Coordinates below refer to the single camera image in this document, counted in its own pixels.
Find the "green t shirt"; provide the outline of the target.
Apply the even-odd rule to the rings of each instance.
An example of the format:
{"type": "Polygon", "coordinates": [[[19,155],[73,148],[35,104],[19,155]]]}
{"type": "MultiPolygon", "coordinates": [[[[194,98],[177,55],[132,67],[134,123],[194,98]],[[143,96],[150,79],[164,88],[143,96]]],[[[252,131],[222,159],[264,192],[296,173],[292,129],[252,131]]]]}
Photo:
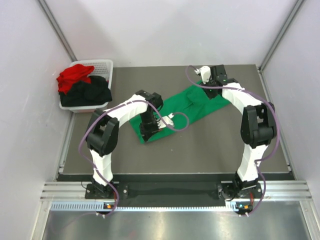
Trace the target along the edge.
{"type": "MultiPolygon", "coordinates": [[[[204,89],[192,85],[182,92],[164,100],[164,106],[159,112],[162,117],[168,116],[171,113],[184,113],[189,119],[189,124],[192,124],[229,104],[230,102],[220,95],[209,99],[204,92],[204,89]]],[[[134,132],[137,134],[140,143],[144,144],[145,142],[139,129],[141,122],[140,116],[136,116],[129,121],[134,132]]],[[[174,128],[182,129],[186,126],[187,120],[184,116],[177,115],[173,117],[173,123],[174,128]]],[[[165,127],[160,132],[153,135],[148,142],[157,141],[174,133],[176,132],[165,127]]]]}

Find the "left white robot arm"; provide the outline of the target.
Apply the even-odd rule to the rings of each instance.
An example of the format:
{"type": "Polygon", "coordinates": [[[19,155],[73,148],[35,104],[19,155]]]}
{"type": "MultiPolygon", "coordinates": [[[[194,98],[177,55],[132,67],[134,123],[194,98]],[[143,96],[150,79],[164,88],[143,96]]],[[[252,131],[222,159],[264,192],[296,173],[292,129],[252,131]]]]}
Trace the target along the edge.
{"type": "Polygon", "coordinates": [[[110,183],[113,179],[111,156],[117,146],[119,129],[123,124],[140,116],[138,130],[145,142],[164,129],[166,124],[174,125],[171,114],[163,119],[154,115],[153,108],[161,109],[163,105],[161,95],[139,90],[116,107],[107,110],[97,109],[93,112],[85,139],[94,164],[92,183],[86,187],[87,199],[108,199],[114,193],[114,187],[110,183]]]}

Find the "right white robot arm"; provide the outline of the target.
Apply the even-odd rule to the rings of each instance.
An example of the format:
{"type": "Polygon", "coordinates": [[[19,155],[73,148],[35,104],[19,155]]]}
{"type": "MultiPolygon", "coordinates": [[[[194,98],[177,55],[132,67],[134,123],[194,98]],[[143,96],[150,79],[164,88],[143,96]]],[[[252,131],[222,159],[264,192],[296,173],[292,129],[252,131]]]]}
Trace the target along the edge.
{"type": "Polygon", "coordinates": [[[229,101],[241,114],[240,136],[244,150],[232,183],[221,188],[221,195],[228,200],[245,198],[258,185],[258,160],[263,158],[277,128],[270,108],[245,92],[234,78],[228,78],[223,65],[203,66],[199,70],[201,85],[209,99],[222,97],[229,101]]]}

